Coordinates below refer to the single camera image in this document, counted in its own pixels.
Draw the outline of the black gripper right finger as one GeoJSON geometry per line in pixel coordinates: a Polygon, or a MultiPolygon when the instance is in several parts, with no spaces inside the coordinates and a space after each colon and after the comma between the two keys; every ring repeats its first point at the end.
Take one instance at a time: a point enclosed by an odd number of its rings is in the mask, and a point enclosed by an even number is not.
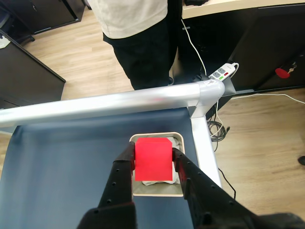
{"type": "Polygon", "coordinates": [[[195,229],[260,228],[255,214],[238,204],[176,148],[173,162],[195,229]]]}

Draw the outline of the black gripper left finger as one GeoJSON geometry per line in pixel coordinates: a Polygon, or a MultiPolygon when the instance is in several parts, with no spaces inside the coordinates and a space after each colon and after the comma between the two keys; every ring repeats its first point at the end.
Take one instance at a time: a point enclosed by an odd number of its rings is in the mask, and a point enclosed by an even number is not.
{"type": "Polygon", "coordinates": [[[135,143],[114,160],[100,202],[85,213],[79,229],[136,229],[136,208],[132,200],[132,172],[135,169],[135,143]]]}

